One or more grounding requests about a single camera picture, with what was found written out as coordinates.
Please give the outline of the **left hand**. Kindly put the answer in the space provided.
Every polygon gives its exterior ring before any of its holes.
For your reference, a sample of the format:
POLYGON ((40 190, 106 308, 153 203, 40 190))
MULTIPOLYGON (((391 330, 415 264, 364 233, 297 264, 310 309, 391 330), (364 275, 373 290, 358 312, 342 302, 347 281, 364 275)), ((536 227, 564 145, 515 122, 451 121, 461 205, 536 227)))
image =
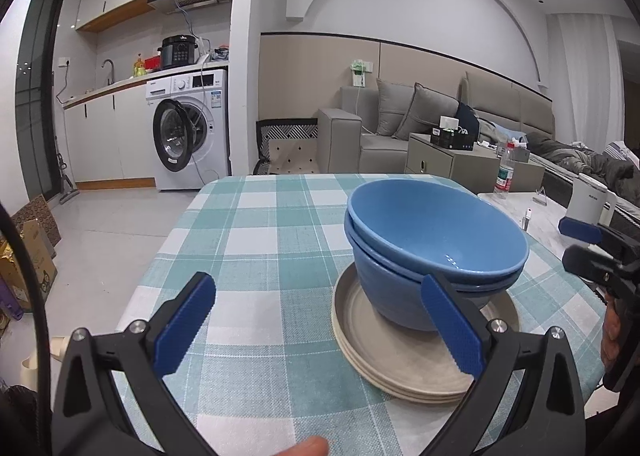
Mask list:
POLYGON ((328 456, 329 442, 322 436, 310 436, 287 450, 282 450, 274 456, 328 456))

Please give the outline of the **right hand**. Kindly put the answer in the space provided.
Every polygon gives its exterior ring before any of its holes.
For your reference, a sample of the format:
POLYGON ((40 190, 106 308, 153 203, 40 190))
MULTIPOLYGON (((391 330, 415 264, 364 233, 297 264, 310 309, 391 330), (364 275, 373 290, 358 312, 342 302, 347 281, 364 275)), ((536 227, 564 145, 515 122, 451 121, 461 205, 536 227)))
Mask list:
POLYGON ((620 354, 620 317, 615 310, 615 299, 609 295, 605 295, 606 311, 602 325, 601 339, 601 360, 606 370, 616 362, 618 354, 620 354))

